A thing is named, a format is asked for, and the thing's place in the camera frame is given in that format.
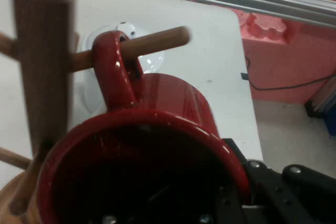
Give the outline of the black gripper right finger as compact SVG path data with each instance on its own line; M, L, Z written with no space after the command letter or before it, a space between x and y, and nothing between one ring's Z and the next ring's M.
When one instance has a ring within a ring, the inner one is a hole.
M223 223L335 223L334 178L298 164L278 173L247 160L231 138L223 141L243 165L251 189L247 204L232 188L223 194Z

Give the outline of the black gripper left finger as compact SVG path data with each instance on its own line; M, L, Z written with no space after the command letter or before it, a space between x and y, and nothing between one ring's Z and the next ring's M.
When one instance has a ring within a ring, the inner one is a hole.
M124 201L101 223L243 223L234 188L170 184L135 202Z

